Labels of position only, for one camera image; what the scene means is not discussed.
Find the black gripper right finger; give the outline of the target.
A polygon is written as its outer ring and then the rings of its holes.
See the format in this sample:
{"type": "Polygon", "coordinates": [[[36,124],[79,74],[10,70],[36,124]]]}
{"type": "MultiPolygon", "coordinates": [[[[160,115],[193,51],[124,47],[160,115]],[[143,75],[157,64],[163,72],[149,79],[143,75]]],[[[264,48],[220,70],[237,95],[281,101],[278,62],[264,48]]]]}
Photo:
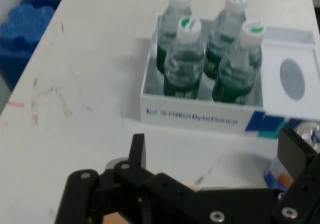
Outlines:
{"type": "Polygon", "coordinates": [[[282,129],[277,156],[293,183],[272,211],[277,224],[320,222],[320,155],[291,129],[282,129]]]}

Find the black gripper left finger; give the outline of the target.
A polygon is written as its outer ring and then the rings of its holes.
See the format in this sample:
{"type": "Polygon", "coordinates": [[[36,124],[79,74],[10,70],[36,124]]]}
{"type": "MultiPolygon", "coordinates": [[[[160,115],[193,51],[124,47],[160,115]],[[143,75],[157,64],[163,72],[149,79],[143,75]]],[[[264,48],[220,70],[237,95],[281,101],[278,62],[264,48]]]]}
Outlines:
{"type": "Polygon", "coordinates": [[[148,171],[145,136],[134,134],[128,157],[112,168],[69,175],[55,223],[102,224],[118,213],[130,224],[193,224],[193,193],[164,173],[148,171]]]}

